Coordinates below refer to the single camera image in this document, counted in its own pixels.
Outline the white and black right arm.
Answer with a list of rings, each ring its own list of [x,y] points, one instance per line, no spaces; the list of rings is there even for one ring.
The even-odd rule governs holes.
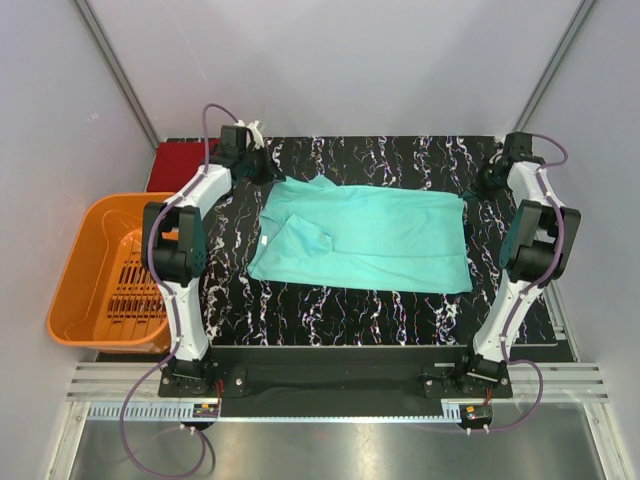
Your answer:
[[[451,382],[464,397],[483,397],[507,380],[511,348],[531,305],[565,271],[581,222],[579,210],[565,206],[548,181],[548,163],[534,154],[533,140],[559,146],[547,136],[507,134],[499,151],[480,169],[461,198],[487,200],[508,190],[517,210],[503,240],[500,286],[486,320],[456,363]]]

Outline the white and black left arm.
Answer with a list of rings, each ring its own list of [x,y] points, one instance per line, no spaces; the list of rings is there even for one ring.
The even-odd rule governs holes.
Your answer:
[[[162,397],[204,396],[220,386],[199,299],[207,260],[204,218],[237,182],[261,186],[283,178],[259,122],[238,121],[221,127],[218,144],[205,150],[204,163],[181,190],[145,205],[141,262],[162,295],[170,332],[170,353],[161,362]]]

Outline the teal t shirt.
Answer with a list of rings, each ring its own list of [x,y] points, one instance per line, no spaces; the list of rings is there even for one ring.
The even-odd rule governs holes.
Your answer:
[[[261,281],[467,293],[463,211],[452,193],[287,178],[260,213],[248,272]]]

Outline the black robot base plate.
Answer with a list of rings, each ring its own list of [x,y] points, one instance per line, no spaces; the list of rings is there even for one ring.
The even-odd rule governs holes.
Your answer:
[[[464,397],[451,382],[464,347],[214,347],[210,350],[222,405],[326,405],[338,412],[418,413],[428,404],[458,399],[508,399],[510,378],[483,397]]]

